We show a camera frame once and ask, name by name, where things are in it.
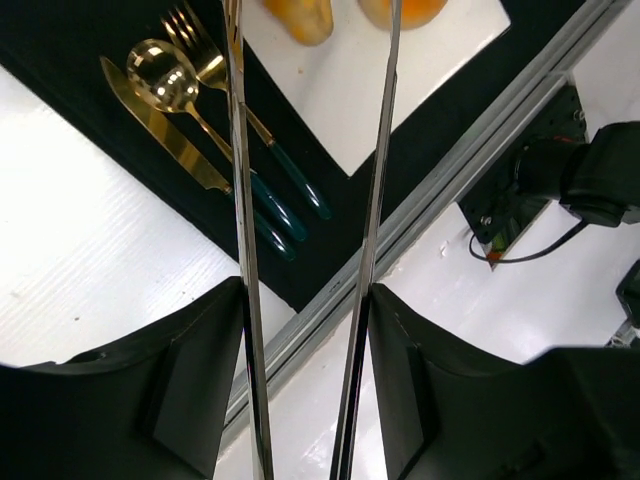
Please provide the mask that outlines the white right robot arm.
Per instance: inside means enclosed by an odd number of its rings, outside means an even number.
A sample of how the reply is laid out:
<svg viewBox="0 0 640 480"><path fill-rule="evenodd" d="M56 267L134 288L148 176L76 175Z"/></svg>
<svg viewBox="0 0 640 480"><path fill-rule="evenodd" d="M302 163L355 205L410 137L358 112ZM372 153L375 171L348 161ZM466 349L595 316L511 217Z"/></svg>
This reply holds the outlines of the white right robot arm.
<svg viewBox="0 0 640 480"><path fill-rule="evenodd" d="M637 224L639 123L606 125L587 143L560 136L534 140L516 157L514 180L519 195L555 200L579 219L537 258L560 248L588 225Z"/></svg>

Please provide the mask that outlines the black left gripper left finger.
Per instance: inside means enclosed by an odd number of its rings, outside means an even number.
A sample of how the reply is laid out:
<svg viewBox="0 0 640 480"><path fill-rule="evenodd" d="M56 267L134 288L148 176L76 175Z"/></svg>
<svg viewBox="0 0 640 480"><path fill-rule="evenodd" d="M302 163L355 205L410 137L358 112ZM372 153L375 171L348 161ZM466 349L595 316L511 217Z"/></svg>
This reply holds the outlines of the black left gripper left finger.
<svg viewBox="0 0 640 480"><path fill-rule="evenodd" d="M231 277L67 362L1 369L5 479L209 479L243 320Z"/></svg>

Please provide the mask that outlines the oblong bread loaf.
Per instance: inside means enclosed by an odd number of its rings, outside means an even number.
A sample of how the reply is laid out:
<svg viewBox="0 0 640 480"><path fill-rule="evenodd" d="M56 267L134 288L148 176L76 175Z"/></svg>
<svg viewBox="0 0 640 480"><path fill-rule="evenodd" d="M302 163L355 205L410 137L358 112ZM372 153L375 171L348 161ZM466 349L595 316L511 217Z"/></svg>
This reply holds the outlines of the oblong bread loaf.
<svg viewBox="0 0 640 480"><path fill-rule="evenodd" d="M330 0L265 0L262 4L301 45L318 46L333 33Z"/></svg>

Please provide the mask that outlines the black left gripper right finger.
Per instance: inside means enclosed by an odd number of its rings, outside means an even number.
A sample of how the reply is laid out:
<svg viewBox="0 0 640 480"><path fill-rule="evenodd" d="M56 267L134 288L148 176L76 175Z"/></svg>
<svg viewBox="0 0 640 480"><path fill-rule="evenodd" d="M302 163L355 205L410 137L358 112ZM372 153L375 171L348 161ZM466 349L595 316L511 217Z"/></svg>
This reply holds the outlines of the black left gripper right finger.
<svg viewBox="0 0 640 480"><path fill-rule="evenodd" d="M391 479L635 479L639 353L486 352L373 288L370 349Z"/></svg>

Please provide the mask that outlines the orange ring donut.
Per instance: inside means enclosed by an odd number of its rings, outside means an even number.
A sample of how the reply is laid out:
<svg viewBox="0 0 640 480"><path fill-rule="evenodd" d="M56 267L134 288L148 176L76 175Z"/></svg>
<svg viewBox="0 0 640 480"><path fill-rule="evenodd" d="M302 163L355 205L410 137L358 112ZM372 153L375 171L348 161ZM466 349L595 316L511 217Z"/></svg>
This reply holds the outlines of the orange ring donut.
<svg viewBox="0 0 640 480"><path fill-rule="evenodd" d="M391 0L360 0L358 2L367 19L377 28L390 30L392 23ZM401 28L412 30L431 22L445 7L447 0L402 0Z"/></svg>

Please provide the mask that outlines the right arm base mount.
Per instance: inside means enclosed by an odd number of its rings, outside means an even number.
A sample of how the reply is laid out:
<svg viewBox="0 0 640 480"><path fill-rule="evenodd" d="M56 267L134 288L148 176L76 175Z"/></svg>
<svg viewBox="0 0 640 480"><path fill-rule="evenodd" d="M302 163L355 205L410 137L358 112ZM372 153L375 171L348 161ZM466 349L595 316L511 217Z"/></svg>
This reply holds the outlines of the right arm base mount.
<svg viewBox="0 0 640 480"><path fill-rule="evenodd" d="M472 230L474 251L498 266L548 202L518 193L515 180L517 156L541 139L560 137L565 141L586 140L586 120L578 91L573 85L559 89L544 107L525 123L506 149L459 201Z"/></svg>

